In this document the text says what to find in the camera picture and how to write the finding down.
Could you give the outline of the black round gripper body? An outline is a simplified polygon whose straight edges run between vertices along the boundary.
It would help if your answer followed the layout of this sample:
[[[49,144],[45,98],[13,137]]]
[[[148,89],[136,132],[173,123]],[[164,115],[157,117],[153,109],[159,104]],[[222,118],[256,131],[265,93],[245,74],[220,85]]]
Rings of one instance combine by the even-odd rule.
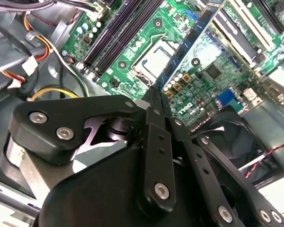
[[[145,174],[141,145],[131,144],[58,183],[38,214],[36,227],[206,227],[199,190],[172,150],[176,203],[161,211],[142,203]]]

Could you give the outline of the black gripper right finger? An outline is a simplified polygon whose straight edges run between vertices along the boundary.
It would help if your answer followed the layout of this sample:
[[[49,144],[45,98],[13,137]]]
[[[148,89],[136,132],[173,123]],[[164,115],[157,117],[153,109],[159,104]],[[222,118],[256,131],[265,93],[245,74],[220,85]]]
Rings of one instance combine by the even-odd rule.
[[[200,192],[201,220],[207,227],[284,227],[284,217],[207,138],[194,143],[183,123],[171,116],[168,98],[160,94],[164,114],[172,133],[172,150],[184,162],[185,170]],[[221,169],[239,198],[232,209],[212,170],[208,157]]]

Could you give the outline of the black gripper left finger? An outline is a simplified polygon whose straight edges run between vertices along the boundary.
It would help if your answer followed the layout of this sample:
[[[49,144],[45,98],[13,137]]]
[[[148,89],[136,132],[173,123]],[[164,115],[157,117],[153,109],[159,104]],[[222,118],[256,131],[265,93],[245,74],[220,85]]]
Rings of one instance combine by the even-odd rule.
[[[25,102],[12,113],[3,154],[19,174],[25,153],[46,164],[65,166],[77,154],[117,140],[141,145],[145,174],[138,197],[154,209],[171,211],[176,203],[166,130],[171,116],[167,96],[155,87],[136,101],[113,95]]]

